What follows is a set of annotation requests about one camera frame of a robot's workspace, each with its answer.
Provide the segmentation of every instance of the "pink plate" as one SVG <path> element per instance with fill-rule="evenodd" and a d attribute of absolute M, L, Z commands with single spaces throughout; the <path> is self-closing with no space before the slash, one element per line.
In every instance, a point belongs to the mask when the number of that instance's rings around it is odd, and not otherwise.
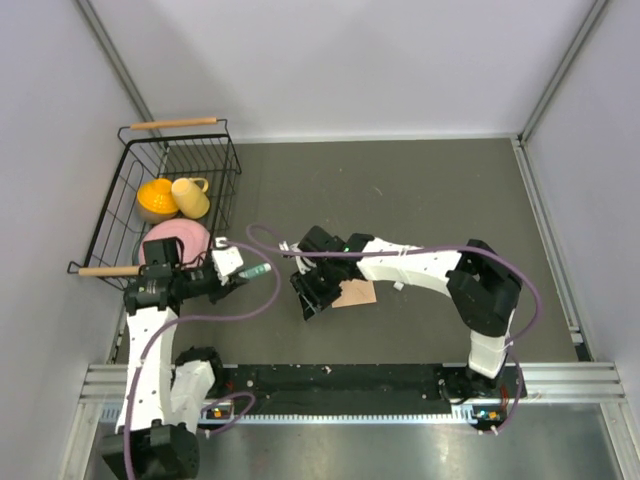
<path fill-rule="evenodd" d="M 148 240 L 159 240 L 161 238 L 178 237 L 184 243 L 184 254 L 182 263 L 192 262 L 198 255 L 207 250 L 209 245 L 209 232 L 198 222 L 186 218 L 176 218 L 166 220 L 153 227 L 140 243 L 138 258 L 140 264 L 144 264 L 144 252 L 142 243 Z"/>

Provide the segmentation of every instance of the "black wire basket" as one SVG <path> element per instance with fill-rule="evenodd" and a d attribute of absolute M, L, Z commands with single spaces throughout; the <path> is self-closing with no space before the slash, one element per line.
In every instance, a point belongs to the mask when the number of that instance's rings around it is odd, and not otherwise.
<path fill-rule="evenodd" d="M 167 136 L 166 129 L 189 128 L 189 134 Z M 205 195 L 211 202 L 208 212 L 197 221 L 216 236 L 230 225 L 231 203 L 236 193 L 236 176 L 242 173 L 231 141 L 227 120 L 213 117 L 139 123 L 118 130 L 124 152 L 109 186 L 98 221 L 82 263 L 71 261 L 67 273 L 99 276 L 101 280 L 124 290 L 127 275 L 137 271 L 137 252 L 142 239 L 153 225 L 137 212 L 136 194 L 145 183 L 156 178 L 176 180 L 202 177 L 209 182 Z M 112 276 L 97 273 L 94 267 L 125 267 Z"/>

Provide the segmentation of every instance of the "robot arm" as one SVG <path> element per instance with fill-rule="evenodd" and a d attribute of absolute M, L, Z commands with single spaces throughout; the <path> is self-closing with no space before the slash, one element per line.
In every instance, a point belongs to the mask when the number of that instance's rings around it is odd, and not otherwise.
<path fill-rule="evenodd" d="M 142 351 L 151 337 L 176 319 L 188 298 L 208 295 L 212 303 L 246 283 L 236 274 L 243 265 L 237 248 L 226 248 L 224 238 L 202 265 L 180 265 L 176 238 L 143 244 L 147 265 L 125 289 L 129 327 L 127 392 Z M 199 468 L 196 429 L 200 410 L 212 388 L 224 384 L 223 367 L 213 348 L 183 352 L 172 366 L 176 326 L 168 328 L 151 347 L 141 370 L 135 398 L 127 395 L 114 435 L 103 439 L 102 457 L 118 479 L 126 479 L 124 467 L 125 412 L 135 403 L 131 422 L 134 468 L 141 479 L 195 478 Z"/>
<path fill-rule="evenodd" d="M 469 246 L 493 252 L 484 242 Z M 491 389 L 506 357 L 506 339 L 518 303 L 521 282 L 506 268 L 479 254 L 458 251 L 406 255 L 419 247 L 395 245 L 371 235 L 354 234 L 347 242 L 313 227 L 294 247 L 303 252 L 384 252 L 396 256 L 361 258 L 297 258 L 291 283 L 308 320 L 329 307 L 342 293 L 345 280 L 388 280 L 435 290 L 451 298 L 471 329 L 470 380 Z"/>

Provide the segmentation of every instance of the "enclosure wall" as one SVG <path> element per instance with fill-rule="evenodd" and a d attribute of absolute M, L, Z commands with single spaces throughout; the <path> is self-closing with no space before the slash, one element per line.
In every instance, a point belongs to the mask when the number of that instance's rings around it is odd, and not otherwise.
<path fill-rule="evenodd" d="M 93 0 L 158 118 L 237 140 L 519 132 L 592 0 Z"/>
<path fill-rule="evenodd" d="M 529 145 L 591 346 L 618 364 L 636 420 L 638 18 L 638 2 L 611 2 Z"/>
<path fill-rule="evenodd" d="M 65 269 L 88 245 L 116 129 L 135 117 L 72 2 L 6 5 L 0 45 L 0 477 L 50 479 L 122 303 Z"/>

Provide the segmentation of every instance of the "yellow mug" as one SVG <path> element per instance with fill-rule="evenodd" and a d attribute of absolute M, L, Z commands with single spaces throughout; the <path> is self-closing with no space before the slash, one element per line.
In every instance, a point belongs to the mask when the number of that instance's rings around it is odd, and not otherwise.
<path fill-rule="evenodd" d="M 179 178 L 171 185 L 171 194 L 184 216 L 195 220 L 204 216 L 211 207 L 205 195 L 208 189 L 206 178 Z"/>

